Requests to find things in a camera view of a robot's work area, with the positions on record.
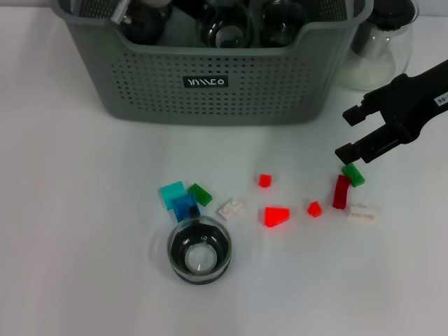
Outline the grey-green perforated storage bin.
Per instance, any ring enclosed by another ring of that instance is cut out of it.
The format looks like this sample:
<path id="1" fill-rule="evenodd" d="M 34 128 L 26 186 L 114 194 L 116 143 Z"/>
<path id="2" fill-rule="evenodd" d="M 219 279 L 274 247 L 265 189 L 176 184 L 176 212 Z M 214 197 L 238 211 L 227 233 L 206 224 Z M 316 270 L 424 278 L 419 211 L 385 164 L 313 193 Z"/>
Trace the grey-green perforated storage bin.
<path id="1" fill-rule="evenodd" d="M 119 119 L 182 125 L 303 123 L 323 108 L 373 0 L 297 0 L 307 23 L 282 48 L 261 46 L 267 0 L 207 0 L 247 7 L 250 48 L 207 48 L 198 20 L 173 5 L 157 43 L 129 41 L 120 27 L 130 0 L 50 0 L 65 21 L 107 112 Z"/>

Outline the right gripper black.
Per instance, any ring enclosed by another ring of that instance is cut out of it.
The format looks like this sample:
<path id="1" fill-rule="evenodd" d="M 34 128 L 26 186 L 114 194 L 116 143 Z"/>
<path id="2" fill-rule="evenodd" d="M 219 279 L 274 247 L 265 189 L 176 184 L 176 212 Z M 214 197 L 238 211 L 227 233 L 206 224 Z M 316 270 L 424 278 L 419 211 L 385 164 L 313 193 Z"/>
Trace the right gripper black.
<path id="1" fill-rule="evenodd" d="M 355 143 L 339 147 L 336 156 L 344 164 L 359 159 L 369 163 L 400 144 L 412 142 L 430 119 L 448 110 L 448 101 L 438 101 L 445 94 L 448 94 L 448 60 L 417 76 L 404 73 L 395 77 L 342 114 L 350 126 L 355 126 L 379 112 L 391 127 L 380 127 Z"/>

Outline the red wedge toy brick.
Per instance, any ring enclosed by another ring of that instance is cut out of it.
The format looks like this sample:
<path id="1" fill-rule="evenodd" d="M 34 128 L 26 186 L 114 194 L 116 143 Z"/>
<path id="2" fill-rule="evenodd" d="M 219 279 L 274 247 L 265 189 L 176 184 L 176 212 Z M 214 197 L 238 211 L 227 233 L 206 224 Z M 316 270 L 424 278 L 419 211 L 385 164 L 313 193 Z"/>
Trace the red wedge toy brick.
<path id="1" fill-rule="evenodd" d="M 283 206 L 263 206 L 257 211 L 258 221 L 266 228 L 274 228 L 288 221 L 291 209 Z"/>

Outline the cyan translucent toy brick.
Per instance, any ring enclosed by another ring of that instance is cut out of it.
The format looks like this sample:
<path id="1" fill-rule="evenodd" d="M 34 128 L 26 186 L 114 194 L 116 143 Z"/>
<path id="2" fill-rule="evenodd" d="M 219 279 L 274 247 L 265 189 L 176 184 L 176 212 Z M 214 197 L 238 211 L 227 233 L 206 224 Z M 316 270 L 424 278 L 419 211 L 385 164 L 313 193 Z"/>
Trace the cyan translucent toy brick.
<path id="1" fill-rule="evenodd" d="M 181 181 L 165 185 L 160 189 L 160 196 L 167 210 L 173 208 L 172 202 L 186 194 L 186 190 Z"/>

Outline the green toy brick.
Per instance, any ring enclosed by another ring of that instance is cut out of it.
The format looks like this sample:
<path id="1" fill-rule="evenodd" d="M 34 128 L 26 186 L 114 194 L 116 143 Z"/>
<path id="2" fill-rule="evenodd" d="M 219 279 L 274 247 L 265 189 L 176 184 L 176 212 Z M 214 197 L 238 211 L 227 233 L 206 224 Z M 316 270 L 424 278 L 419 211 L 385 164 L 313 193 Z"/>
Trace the green toy brick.
<path id="1" fill-rule="evenodd" d="M 342 168 L 343 175 L 347 176 L 351 180 L 351 185 L 356 188 L 365 183 L 365 178 L 356 168 L 354 163 L 347 164 Z"/>
<path id="2" fill-rule="evenodd" d="M 189 187 L 188 194 L 193 195 L 197 203 L 201 204 L 203 207 L 206 207 L 213 199 L 212 195 L 197 183 L 194 183 Z"/>

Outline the glass carafe with black lid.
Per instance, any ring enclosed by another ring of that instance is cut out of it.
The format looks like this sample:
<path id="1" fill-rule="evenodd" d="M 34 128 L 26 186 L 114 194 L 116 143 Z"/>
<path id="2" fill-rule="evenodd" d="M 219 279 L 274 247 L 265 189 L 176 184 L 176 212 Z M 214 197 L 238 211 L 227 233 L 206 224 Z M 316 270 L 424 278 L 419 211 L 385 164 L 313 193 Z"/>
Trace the glass carafe with black lid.
<path id="1" fill-rule="evenodd" d="M 372 91 L 403 74 L 418 16 L 417 0 L 374 0 L 370 16 L 356 30 L 338 81 L 347 88 Z"/>

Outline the blue translucent toy brick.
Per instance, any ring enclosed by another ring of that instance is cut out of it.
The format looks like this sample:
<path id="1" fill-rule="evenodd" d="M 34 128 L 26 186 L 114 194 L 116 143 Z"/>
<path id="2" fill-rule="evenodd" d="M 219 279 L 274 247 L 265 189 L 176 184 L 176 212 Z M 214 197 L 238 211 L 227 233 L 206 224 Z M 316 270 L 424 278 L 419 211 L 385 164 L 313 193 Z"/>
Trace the blue translucent toy brick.
<path id="1" fill-rule="evenodd" d="M 178 197 L 172 201 L 172 209 L 178 223 L 187 218 L 198 217 L 200 210 L 193 194 Z"/>

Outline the long white toy brick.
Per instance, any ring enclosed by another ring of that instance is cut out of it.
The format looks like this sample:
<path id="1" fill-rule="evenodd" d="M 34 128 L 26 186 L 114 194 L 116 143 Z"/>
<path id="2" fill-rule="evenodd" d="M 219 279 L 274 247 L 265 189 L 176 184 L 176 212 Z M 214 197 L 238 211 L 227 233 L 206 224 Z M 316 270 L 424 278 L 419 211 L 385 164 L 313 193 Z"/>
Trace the long white toy brick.
<path id="1" fill-rule="evenodd" d="M 352 220 L 373 221 L 377 217 L 378 210 L 364 204 L 349 204 L 344 213 Z"/>

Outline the dark red long toy brick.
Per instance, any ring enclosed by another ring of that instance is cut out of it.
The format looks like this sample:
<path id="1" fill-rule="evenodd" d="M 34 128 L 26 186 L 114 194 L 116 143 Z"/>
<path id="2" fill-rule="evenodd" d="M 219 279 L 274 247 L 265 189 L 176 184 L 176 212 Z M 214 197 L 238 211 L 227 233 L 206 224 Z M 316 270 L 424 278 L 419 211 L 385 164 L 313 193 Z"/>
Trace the dark red long toy brick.
<path id="1" fill-rule="evenodd" d="M 345 210 L 347 206 L 348 190 L 351 185 L 351 179 L 345 175 L 339 175 L 335 186 L 335 194 L 332 206 L 335 209 Z"/>

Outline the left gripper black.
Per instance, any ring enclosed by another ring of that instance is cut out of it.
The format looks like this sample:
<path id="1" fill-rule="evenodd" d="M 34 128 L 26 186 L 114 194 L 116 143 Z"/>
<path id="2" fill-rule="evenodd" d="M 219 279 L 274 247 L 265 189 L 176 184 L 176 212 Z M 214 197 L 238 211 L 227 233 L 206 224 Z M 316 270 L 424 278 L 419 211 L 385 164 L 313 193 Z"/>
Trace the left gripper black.
<path id="1" fill-rule="evenodd" d="M 207 9 L 207 0 L 173 0 L 173 5 L 195 20 L 201 20 Z"/>

